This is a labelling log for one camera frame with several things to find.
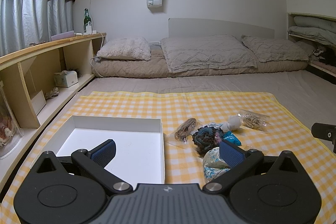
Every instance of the beer bottle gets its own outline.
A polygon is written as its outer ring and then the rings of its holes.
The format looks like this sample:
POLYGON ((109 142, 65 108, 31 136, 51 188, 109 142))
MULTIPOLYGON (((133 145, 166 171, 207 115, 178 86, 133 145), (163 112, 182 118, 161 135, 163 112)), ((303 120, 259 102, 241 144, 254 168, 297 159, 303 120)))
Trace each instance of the beer bottle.
POLYGON ((91 26, 91 18, 89 15, 89 9, 85 8, 85 17, 84 17, 84 32, 86 32, 86 27, 91 26))

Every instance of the silver curtain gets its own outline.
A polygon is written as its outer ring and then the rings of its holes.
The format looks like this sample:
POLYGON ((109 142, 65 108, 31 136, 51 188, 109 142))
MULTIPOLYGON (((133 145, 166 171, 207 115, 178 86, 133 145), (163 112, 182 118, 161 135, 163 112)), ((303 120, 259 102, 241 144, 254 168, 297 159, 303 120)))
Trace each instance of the silver curtain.
POLYGON ((0 56, 72 31, 72 0, 0 0, 0 56))

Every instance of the checkered tablecloth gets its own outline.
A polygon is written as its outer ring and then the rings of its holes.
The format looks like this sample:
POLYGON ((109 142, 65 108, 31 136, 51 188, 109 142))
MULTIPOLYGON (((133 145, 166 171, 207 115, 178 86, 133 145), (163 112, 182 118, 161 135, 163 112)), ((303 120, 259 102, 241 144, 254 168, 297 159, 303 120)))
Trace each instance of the checkered tablecloth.
MULTIPOLYGON (((22 164, 1 204, 1 223, 20 223, 13 208, 14 195, 29 172, 34 158, 43 151, 44 145, 71 115, 159 118, 162 120, 164 134, 168 135, 190 117, 198 119, 202 124, 224 122, 230 115, 236 115, 240 109, 270 116, 267 134, 245 127, 235 132, 243 146, 268 151, 268 155, 279 155, 283 150, 293 151, 322 197, 322 208, 316 223, 333 223, 336 220, 336 157, 320 141, 313 138, 310 130, 280 105, 272 94, 252 92, 92 92, 90 96, 81 96, 42 135, 22 164)), ((199 183, 201 187, 204 185, 202 159, 194 148, 192 142, 185 149, 165 142, 166 183, 199 183)))

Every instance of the black device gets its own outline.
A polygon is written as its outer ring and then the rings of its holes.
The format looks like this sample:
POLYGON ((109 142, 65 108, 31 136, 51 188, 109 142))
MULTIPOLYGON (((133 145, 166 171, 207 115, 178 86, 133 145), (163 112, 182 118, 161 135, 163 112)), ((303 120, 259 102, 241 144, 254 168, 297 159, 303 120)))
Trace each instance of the black device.
POLYGON ((45 151, 18 189, 14 209, 29 224, 314 223, 321 198, 291 151, 264 156, 223 141, 220 152, 235 166, 202 190, 198 184, 133 190, 104 169, 116 154, 113 140, 70 157, 45 151))
POLYGON ((333 152, 336 153, 336 126, 325 123, 314 123, 311 127, 311 134, 318 139, 332 142, 334 145, 333 152))

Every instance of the gray headboard panel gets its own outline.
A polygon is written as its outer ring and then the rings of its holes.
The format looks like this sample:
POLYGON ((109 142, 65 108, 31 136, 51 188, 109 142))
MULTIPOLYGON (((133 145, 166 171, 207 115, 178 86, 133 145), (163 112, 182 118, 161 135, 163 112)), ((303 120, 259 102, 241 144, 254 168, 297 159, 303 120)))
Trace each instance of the gray headboard panel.
POLYGON ((206 37, 229 34, 241 41, 241 35, 274 38, 274 30, 239 22, 201 18, 170 18, 169 37, 206 37))

